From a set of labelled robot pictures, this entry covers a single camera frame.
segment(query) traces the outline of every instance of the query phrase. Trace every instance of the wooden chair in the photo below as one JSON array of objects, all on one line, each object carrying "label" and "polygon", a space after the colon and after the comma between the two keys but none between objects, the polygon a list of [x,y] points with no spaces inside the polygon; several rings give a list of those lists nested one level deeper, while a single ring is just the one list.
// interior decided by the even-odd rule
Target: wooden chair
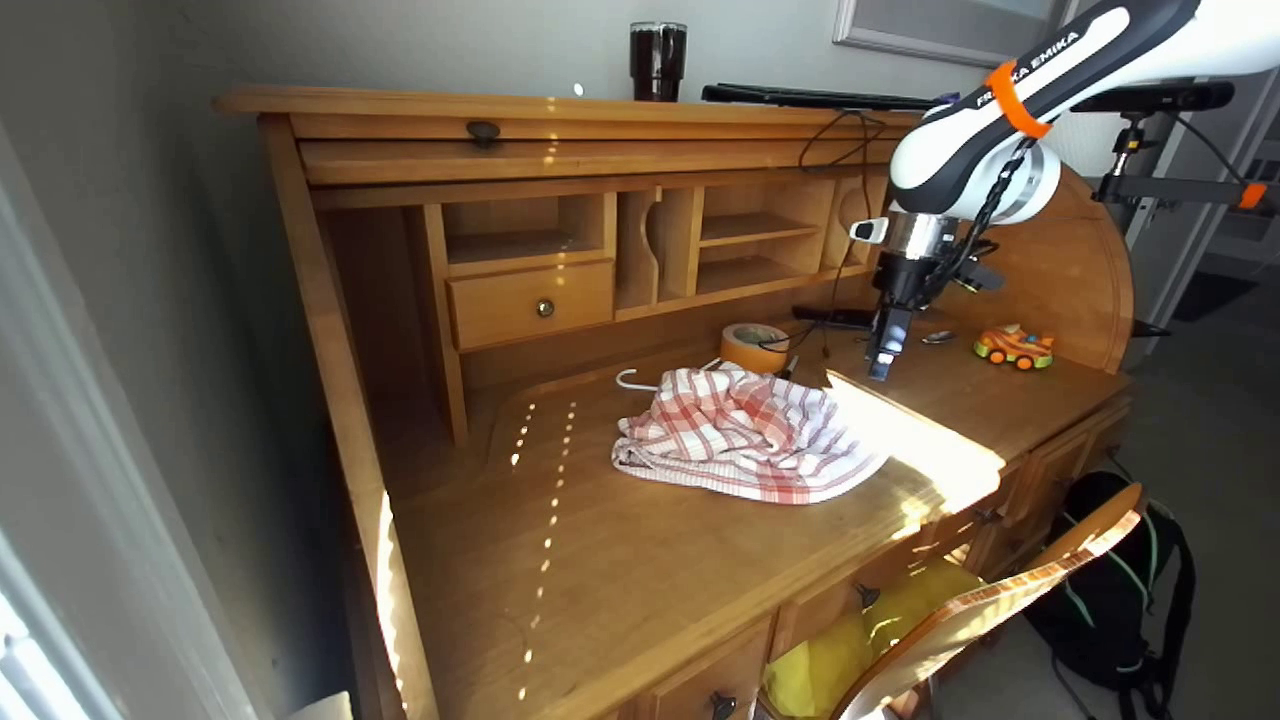
[{"label": "wooden chair", "polygon": [[864,715],[914,715],[915,704],[899,704],[903,696],[919,696],[919,687],[966,648],[1008,623],[1034,601],[1063,583],[1089,560],[1111,551],[1137,525],[1146,507],[1146,489],[1130,485],[1109,503],[1102,503],[1072,533],[1051,540],[1025,574],[978,583],[952,601],[942,601],[923,614],[919,623],[903,627],[881,658],[873,658],[855,679],[843,687],[840,720]]}]

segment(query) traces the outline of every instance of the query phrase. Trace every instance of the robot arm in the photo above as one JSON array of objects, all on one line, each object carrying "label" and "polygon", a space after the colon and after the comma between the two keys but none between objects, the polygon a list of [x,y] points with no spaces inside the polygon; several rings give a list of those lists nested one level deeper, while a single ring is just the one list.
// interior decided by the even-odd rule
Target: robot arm
[{"label": "robot arm", "polygon": [[966,274],[990,224],[1034,222],[1051,201],[1060,161],[1038,142],[1060,113],[1130,85],[1276,70],[1280,23],[1270,17],[1271,0],[1102,0],[971,97],[934,109],[888,163],[870,373],[888,378],[909,321]]}]

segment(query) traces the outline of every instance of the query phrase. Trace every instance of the crumpled towel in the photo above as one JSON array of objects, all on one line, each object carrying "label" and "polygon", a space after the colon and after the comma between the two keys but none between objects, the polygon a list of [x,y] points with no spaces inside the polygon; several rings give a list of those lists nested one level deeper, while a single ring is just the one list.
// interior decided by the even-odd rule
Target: crumpled towel
[{"label": "crumpled towel", "polygon": [[854,433],[827,389],[741,363],[663,373],[648,412],[619,420],[613,465],[642,481],[765,503],[820,503],[870,481],[888,453]]}]

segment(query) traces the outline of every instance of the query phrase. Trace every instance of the chair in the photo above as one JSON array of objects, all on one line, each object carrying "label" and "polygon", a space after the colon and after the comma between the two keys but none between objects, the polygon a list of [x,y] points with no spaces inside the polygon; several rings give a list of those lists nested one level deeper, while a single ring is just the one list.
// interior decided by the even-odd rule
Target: chair
[{"label": "chair", "polygon": [[1142,507],[1146,489],[1130,485],[1072,533],[1051,540],[1025,574],[966,588],[927,607],[923,622],[909,623],[899,638],[876,641],[881,652],[864,652],[864,667],[855,667],[855,676],[843,686],[843,696],[834,704],[840,709],[840,720],[885,715],[894,702],[915,696],[915,687],[927,686],[966,648],[1008,623],[1089,560],[1111,551],[1142,525]]}]

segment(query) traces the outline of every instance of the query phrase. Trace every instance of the wooden secretary desk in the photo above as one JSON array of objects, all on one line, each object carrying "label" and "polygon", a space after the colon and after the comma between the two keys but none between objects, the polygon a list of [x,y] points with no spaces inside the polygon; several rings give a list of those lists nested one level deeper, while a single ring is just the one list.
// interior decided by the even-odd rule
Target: wooden secretary desk
[{"label": "wooden secretary desk", "polygon": [[[221,109],[261,119],[336,433],[359,715],[744,715],[859,583],[936,551],[1015,568],[1120,435],[1130,255],[1072,171],[993,234],[1004,290],[947,293],[915,336],[952,342],[873,389],[995,453],[1001,481],[947,513],[943,481],[888,460],[772,507],[613,474],[648,399],[618,373],[703,363],[723,326],[768,321],[797,379],[864,378],[854,327],[789,314],[873,306],[876,255],[843,234],[914,115],[319,87]],[[1055,332],[1060,360],[980,363],[995,321]]]}]

